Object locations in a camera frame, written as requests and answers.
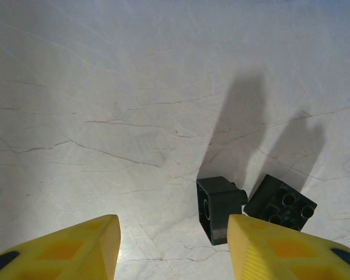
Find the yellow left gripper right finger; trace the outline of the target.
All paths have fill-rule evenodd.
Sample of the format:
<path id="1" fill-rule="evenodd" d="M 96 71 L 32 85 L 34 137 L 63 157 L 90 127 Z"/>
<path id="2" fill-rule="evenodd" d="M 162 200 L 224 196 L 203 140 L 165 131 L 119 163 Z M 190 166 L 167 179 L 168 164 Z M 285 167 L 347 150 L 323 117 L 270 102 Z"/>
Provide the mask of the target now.
<path id="1" fill-rule="evenodd" d="M 229 216 L 235 280 L 350 280 L 350 248 L 245 215 Z"/>

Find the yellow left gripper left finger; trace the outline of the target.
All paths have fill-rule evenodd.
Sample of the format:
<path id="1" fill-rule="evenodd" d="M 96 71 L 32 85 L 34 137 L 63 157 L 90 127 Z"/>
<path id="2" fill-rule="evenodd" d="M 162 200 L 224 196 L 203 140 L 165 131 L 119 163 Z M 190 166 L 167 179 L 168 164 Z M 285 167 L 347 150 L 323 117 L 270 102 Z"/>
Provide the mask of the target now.
<path id="1" fill-rule="evenodd" d="M 114 280 L 121 230 L 104 215 L 0 253 L 0 280 Z"/>

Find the black square lego brick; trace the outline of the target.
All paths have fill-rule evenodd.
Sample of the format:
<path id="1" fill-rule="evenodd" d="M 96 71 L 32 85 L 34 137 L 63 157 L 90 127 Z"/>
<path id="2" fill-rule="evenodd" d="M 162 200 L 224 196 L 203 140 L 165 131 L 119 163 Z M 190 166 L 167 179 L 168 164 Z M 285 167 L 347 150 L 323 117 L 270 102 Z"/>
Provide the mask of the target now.
<path id="1" fill-rule="evenodd" d="M 265 175 L 244 212 L 253 218 L 300 231 L 317 204 L 283 181 Z"/>
<path id="2" fill-rule="evenodd" d="M 231 214 L 241 214 L 248 203 L 246 191 L 222 176 L 196 181 L 198 218 L 213 246 L 227 243 L 227 226 Z"/>

